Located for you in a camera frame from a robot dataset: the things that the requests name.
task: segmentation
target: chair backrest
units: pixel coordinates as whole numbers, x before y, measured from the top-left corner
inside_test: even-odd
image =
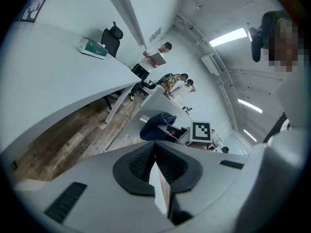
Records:
[[[105,48],[108,53],[113,57],[116,57],[118,48],[120,46],[120,39],[123,38],[123,32],[113,22],[112,28],[105,29],[102,35],[101,44],[105,44]]]

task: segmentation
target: office chair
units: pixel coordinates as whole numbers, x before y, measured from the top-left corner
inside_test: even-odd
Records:
[[[107,49],[108,53],[113,56],[114,58],[117,55],[118,48],[120,46],[120,40],[123,38],[123,32],[116,26],[116,22],[113,22],[112,28],[105,29],[102,35],[101,44],[105,44],[105,48]],[[124,89],[114,92],[118,96],[122,94]],[[111,94],[103,97],[109,107],[112,110],[111,104],[108,99],[118,100]]]

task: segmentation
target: wall picture frame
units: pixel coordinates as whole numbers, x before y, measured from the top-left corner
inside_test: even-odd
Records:
[[[28,0],[21,14],[20,21],[35,22],[44,2],[45,0]]]

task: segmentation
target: white desk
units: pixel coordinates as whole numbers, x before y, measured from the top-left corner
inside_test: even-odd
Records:
[[[0,49],[0,153],[6,162],[70,113],[141,81],[111,55],[81,54],[80,39],[50,25],[13,24]]]

